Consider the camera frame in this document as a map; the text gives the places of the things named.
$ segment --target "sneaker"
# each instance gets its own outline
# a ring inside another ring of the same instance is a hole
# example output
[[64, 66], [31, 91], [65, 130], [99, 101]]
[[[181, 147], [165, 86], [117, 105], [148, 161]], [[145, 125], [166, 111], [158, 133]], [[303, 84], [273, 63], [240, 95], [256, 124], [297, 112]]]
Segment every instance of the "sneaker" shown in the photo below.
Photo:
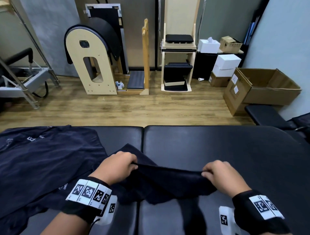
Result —
[[116, 81], [115, 84], [116, 84], [118, 90], [122, 90], [125, 87], [124, 83], [122, 83], [122, 81], [120, 81], [120, 82]]

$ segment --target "hand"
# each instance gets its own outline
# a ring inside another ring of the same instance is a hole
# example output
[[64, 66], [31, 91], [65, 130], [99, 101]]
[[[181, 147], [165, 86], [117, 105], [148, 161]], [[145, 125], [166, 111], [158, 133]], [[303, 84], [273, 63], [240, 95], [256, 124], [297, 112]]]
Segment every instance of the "hand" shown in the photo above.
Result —
[[137, 156], [131, 153], [117, 152], [104, 159], [99, 167], [89, 176], [95, 177], [112, 185], [126, 179], [133, 170], [138, 169]]
[[251, 190], [242, 176], [228, 163], [216, 160], [204, 166], [201, 175], [206, 177], [222, 193], [234, 197]]

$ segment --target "white tissue box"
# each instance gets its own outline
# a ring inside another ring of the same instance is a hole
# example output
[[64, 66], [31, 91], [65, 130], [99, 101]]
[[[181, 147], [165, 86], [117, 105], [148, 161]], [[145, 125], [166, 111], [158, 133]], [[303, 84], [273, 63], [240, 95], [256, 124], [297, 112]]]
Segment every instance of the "white tissue box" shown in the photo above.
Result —
[[212, 72], [217, 77], [231, 77], [235, 72], [235, 69], [220, 69], [219, 66], [215, 64]]
[[217, 54], [219, 51], [220, 43], [210, 38], [210, 40], [200, 39], [198, 43], [198, 51], [201, 53]]
[[216, 59], [215, 64], [220, 68], [220, 69], [235, 69], [238, 67], [240, 64], [241, 59], [234, 55], [219, 55]]

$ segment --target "wooden floor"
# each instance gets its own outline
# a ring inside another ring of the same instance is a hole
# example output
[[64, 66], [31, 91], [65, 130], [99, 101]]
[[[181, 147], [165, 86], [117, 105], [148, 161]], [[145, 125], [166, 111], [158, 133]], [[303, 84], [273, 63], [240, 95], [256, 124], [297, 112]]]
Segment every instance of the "wooden floor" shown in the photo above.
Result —
[[0, 113], [0, 131], [22, 126], [253, 125], [248, 117], [232, 117], [224, 88], [192, 80], [192, 92], [162, 92], [160, 72], [151, 72], [150, 95], [87, 95], [79, 78], [60, 77], [61, 88], [34, 110], [20, 99]]

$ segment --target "black padded handle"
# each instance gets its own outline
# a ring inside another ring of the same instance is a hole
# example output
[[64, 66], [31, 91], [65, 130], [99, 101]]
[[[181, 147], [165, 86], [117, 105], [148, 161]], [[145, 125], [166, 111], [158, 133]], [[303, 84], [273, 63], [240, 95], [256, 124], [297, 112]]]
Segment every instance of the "black padded handle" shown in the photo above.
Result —
[[6, 59], [5, 63], [7, 65], [11, 65], [19, 60], [21, 60], [22, 58], [28, 56], [28, 61], [29, 63], [33, 63], [33, 51], [32, 51], [32, 48], [27, 48], [11, 57], [9, 57], [8, 59]]

